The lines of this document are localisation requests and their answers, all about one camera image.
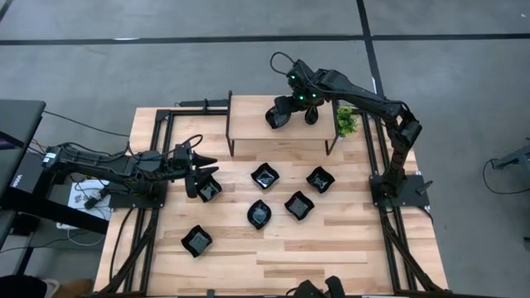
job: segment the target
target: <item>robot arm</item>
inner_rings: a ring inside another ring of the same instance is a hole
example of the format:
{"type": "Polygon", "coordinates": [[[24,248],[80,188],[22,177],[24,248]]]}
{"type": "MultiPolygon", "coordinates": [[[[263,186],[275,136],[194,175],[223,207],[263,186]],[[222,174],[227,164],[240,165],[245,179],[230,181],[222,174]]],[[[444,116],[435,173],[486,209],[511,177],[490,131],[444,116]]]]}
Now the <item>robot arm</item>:
{"type": "Polygon", "coordinates": [[[342,99],[379,116],[386,124],[393,147],[390,167],[382,175],[379,192],[386,197],[397,197],[407,179],[403,169],[407,154],[422,130],[408,106],[400,101],[386,100],[352,84],[337,70],[319,69],[313,72],[302,60],[294,62],[285,75],[293,91],[292,96],[276,98],[267,121],[280,127],[287,123],[291,112],[307,109],[306,121],[312,124],[311,120],[316,122],[315,118],[318,118],[316,107],[334,99],[342,99]]]}
{"type": "Polygon", "coordinates": [[[72,143],[65,143],[49,147],[42,165],[45,171],[62,175],[75,172],[125,185],[126,188],[121,190],[131,195],[149,195],[156,182],[184,179],[190,198],[197,196],[195,183],[219,169],[201,168],[217,160],[193,152],[190,142],[176,145],[170,158],[166,157],[169,152],[144,151],[131,156],[126,156],[125,152],[107,155],[96,151],[80,151],[72,143]]]}

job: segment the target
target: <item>black square bowl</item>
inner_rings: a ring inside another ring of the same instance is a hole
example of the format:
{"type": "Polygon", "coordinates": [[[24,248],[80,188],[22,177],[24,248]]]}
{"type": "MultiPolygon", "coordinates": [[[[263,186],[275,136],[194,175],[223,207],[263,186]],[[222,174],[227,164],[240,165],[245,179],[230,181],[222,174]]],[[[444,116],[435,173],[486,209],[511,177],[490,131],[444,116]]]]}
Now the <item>black square bowl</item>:
{"type": "Polygon", "coordinates": [[[212,175],[204,178],[197,183],[197,194],[203,202],[210,202],[218,193],[223,191],[221,185],[214,179],[212,175]]]}
{"type": "Polygon", "coordinates": [[[200,256],[206,248],[213,242],[212,237],[199,225],[193,229],[181,240],[184,248],[191,252],[193,257],[200,256]]]}
{"type": "Polygon", "coordinates": [[[260,165],[259,168],[250,175],[252,176],[252,180],[256,181],[262,190],[270,188],[274,181],[280,178],[278,172],[271,168],[266,162],[260,165]]]}
{"type": "Polygon", "coordinates": [[[304,196],[301,191],[297,191],[292,197],[285,203],[285,208],[296,217],[298,220],[303,220],[315,205],[309,198],[304,196]]]}
{"type": "Polygon", "coordinates": [[[335,178],[326,172],[321,166],[313,170],[311,175],[306,178],[307,183],[315,187],[319,193],[323,194],[335,182],[335,178]]]}
{"type": "Polygon", "coordinates": [[[256,203],[252,204],[247,212],[248,221],[257,230],[265,227],[265,225],[271,219],[271,216],[271,209],[262,200],[258,200],[256,203]]]}

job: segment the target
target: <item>wooden tabletop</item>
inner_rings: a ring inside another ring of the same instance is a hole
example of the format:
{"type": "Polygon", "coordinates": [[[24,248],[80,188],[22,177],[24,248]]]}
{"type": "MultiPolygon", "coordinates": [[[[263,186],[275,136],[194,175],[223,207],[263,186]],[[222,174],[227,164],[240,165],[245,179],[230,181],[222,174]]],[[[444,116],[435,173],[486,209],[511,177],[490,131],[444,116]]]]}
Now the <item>wooden tabletop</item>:
{"type": "MultiPolygon", "coordinates": [[[[148,149],[156,110],[137,110],[131,131],[134,151],[148,149]]],[[[205,204],[186,197],[182,180],[170,184],[157,227],[148,295],[204,296],[208,289],[215,289],[216,295],[284,295],[305,279],[325,288],[324,280],[332,275],[342,280],[351,295],[392,293],[378,211],[371,204],[371,170],[362,127],[359,125],[359,132],[338,142],[329,156],[319,142],[281,140],[242,142],[238,155],[230,157],[225,121],[225,116],[178,116],[175,120],[173,143],[204,134],[196,151],[219,159],[220,170],[214,178],[223,186],[223,192],[205,204]],[[264,162],[281,176],[265,192],[250,177],[264,162]],[[336,179],[322,195],[306,182],[317,166],[323,166],[336,179]],[[283,206],[298,190],[315,204],[301,222],[283,206]],[[273,216],[265,228],[256,231],[246,213],[258,199],[271,208],[273,216]],[[181,239],[197,224],[214,242],[204,255],[193,258],[182,247],[181,239]]],[[[375,147],[379,148],[374,127],[372,132],[375,147]]],[[[417,171],[413,152],[406,170],[417,171]]],[[[117,210],[110,219],[95,290],[108,284],[110,258],[126,213],[126,209],[117,210]]],[[[402,208],[402,213],[412,255],[435,283],[446,287],[431,220],[417,208],[402,208]]],[[[149,217],[147,214],[144,227],[149,217]]],[[[114,273],[129,254],[135,218],[136,211],[125,224],[114,273]]],[[[397,251],[396,256],[401,285],[406,288],[397,251]]],[[[139,287],[142,262],[141,255],[134,273],[134,290],[139,287]]]]}
{"type": "Polygon", "coordinates": [[[265,113],[274,106],[274,95],[233,95],[230,105],[230,131],[233,140],[333,140],[335,122],[331,103],[318,107],[318,121],[309,125],[306,112],[293,113],[283,127],[272,129],[265,113]]]}

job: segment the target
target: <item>potted plant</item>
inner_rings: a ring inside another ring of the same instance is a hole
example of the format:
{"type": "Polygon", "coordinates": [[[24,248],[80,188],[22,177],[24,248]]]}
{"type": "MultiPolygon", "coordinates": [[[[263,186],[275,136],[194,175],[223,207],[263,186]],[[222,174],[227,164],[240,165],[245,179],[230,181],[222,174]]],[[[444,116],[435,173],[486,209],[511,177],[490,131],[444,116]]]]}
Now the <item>potted plant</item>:
{"type": "Polygon", "coordinates": [[[337,110],[337,122],[339,123],[339,140],[352,132],[357,132],[357,118],[353,115],[354,108],[341,106],[337,110]]]}

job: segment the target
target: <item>black metal frame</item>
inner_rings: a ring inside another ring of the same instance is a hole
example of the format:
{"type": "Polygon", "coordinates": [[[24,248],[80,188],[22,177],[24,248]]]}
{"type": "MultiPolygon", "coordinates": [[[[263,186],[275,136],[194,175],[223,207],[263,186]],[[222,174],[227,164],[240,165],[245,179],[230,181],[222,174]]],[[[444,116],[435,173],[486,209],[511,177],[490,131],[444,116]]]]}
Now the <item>black metal frame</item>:
{"type": "MultiPolygon", "coordinates": [[[[12,4],[13,0],[6,0],[2,8],[0,9],[0,21],[3,19],[5,14],[7,13],[8,8],[12,4]]],[[[366,45],[366,51],[369,58],[369,67],[370,71],[372,73],[372,77],[375,81],[376,86],[376,93],[383,95],[383,85],[382,80],[379,74],[378,65],[377,65],[377,59],[375,56],[375,50],[373,48],[373,41],[472,41],[472,40],[526,40],[530,39],[530,33],[508,33],[508,34],[434,34],[434,35],[424,35],[424,34],[416,34],[416,35],[375,35],[372,36],[369,30],[369,23],[368,23],[368,17],[366,13],[366,9],[364,7],[364,0],[357,0],[357,6],[359,9],[359,16],[361,20],[361,25],[363,28],[363,34],[357,35],[357,34],[351,34],[351,35],[285,35],[285,36],[211,36],[211,37],[162,37],[162,38],[138,38],[138,39],[131,39],[131,40],[119,40],[119,39],[56,39],[56,40],[1,40],[0,46],[72,46],[72,45],[147,45],[147,44],[190,44],[190,43],[236,43],[236,42],[284,42],[284,41],[364,41],[366,45]]],[[[367,146],[369,149],[369,157],[370,157],[370,165],[372,169],[373,175],[378,175],[378,168],[377,168],[377,160],[375,156],[375,150],[373,149],[373,140],[372,135],[370,133],[370,127],[369,127],[369,121],[368,116],[366,113],[361,113],[363,124],[364,124],[364,134],[367,141],[367,146]]],[[[167,116],[167,110],[161,110],[157,112],[157,120],[155,121],[155,128],[153,131],[153,138],[152,138],[152,148],[153,146],[156,147],[157,142],[154,142],[155,140],[158,140],[159,136],[159,128],[157,129],[157,124],[159,125],[161,120],[167,116]]],[[[228,130],[229,130],[229,124],[227,123],[227,141],[230,148],[231,155],[234,154],[234,142],[230,141],[228,137],[228,130]]],[[[378,132],[378,140],[379,144],[381,146],[381,151],[383,154],[383,164],[388,166],[388,151],[386,148],[386,143],[384,142],[384,135],[383,135],[383,129],[381,128],[381,122],[376,119],[376,130],[378,132]]],[[[326,143],[326,153],[328,151],[328,144],[326,143]]],[[[389,238],[389,236],[384,232],[386,222],[388,221],[388,215],[387,211],[384,208],[378,208],[379,209],[379,215],[380,219],[383,225],[383,236],[384,236],[384,243],[385,248],[387,251],[387,257],[388,257],[388,265],[389,265],[389,271],[390,271],[390,277],[393,284],[393,291],[396,295],[401,296],[425,296],[430,297],[432,294],[436,294],[437,296],[451,296],[451,297],[458,297],[459,295],[456,294],[450,294],[447,292],[418,292],[415,290],[415,281],[413,280],[413,274],[411,271],[411,268],[409,265],[406,265],[407,269],[407,280],[409,288],[412,291],[405,291],[401,290],[401,287],[399,285],[399,278],[398,278],[398,271],[396,267],[396,261],[395,261],[395,255],[393,251],[393,243],[392,239],[389,238]]],[[[154,218],[157,217],[158,211],[153,212],[154,218]]],[[[405,248],[404,252],[407,252],[407,237],[405,234],[405,229],[402,222],[402,215],[401,210],[399,207],[393,207],[393,215],[396,222],[397,232],[398,232],[398,238],[399,241],[402,243],[401,248],[405,248]]],[[[132,242],[132,248],[138,249],[139,247],[143,247],[147,245],[147,242],[149,242],[149,246],[151,246],[151,240],[147,241],[146,244],[143,246],[141,244],[141,240],[139,235],[142,230],[142,223],[145,217],[145,210],[141,209],[138,212],[137,216],[137,225],[135,227],[135,238],[132,242]]],[[[144,272],[142,275],[146,273],[146,265],[150,265],[150,260],[146,260],[144,262],[144,272]]],[[[126,291],[130,291],[130,285],[132,283],[132,274],[128,275],[128,279],[126,281],[126,285],[128,284],[128,287],[126,286],[126,291]]],[[[144,287],[147,287],[148,277],[145,279],[142,279],[144,281],[142,284],[144,287]]],[[[145,291],[135,291],[135,292],[128,292],[128,293],[122,293],[122,294],[104,294],[100,293],[99,296],[145,296],[145,291]]],[[[180,296],[180,298],[191,298],[196,296],[180,296]]],[[[262,296],[235,296],[237,298],[258,298],[262,296]]]]}
{"type": "MultiPolygon", "coordinates": [[[[229,151],[230,156],[234,157],[234,151],[235,151],[235,140],[232,140],[230,138],[230,107],[232,106],[232,90],[229,91],[229,107],[227,110],[227,116],[226,116],[226,142],[229,144],[229,151]]],[[[337,143],[337,139],[339,139],[339,122],[337,120],[337,108],[339,108],[339,103],[336,100],[331,101],[331,109],[333,110],[333,124],[335,126],[335,138],[333,139],[333,142],[331,143],[331,147],[328,143],[328,140],[325,140],[325,154],[328,156],[331,154],[331,151],[333,151],[333,148],[335,147],[335,144],[337,143]]]]}
{"type": "Polygon", "coordinates": [[[331,143],[331,147],[328,147],[328,141],[325,140],[325,154],[329,156],[331,154],[331,151],[333,150],[333,147],[335,147],[335,144],[337,143],[337,139],[339,138],[339,121],[337,120],[337,109],[339,108],[339,103],[337,100],[331,101],[331,109],[333,110],[333,124],[335,125],[335,138],[333,139],[333,142],[331,143]]]}
{"type": "MultiPolygon", "coordinates": [[[[229,99],[232,96],[232,91],[229,91],[229,99]]],[[[150,150],[156,150],[157,144],[160,139],[161,124],[166,120],[166,131],[164,136],[164,142],[162,144],[162,151],[167,152],[171,145],[171,134],[175,123],[175,117],[177,116],[225,116],[229,114],[229,106],[226,109],[210,109],[210,105],[207,99],[205,99],[202,109],[181,110],[181,109],[160,109],[157,110],[155,116],[155,124],[153,127],[153,133],[151,138],[150,150]]],[[[146,209],[138,209],[136,223],[134,226],[134,234],[132,236],[131,253],[125,263],[122,265],[116,276],[110,281],[108,286],[103,288],[100,292],[94,293],[92,297],[120,297],[120,296],[139,296],[144,297],[147,294],[147,284],[149,282],[152,254],[155,247],[155,236],[157,233],[158,216],[160,208],[152,209],[151,218],[149,224],[146,227],[145,232],[142,234],[143,221],[146,216],[146,209]],[[143,249],[146,249],[145,257],[142,266],[142,278],[140,280],[139,291],[131,291],[133,287],[133,274],[136,261],[143,249]],[[122,281],[123,293],[116,293],[122,281]]]]}

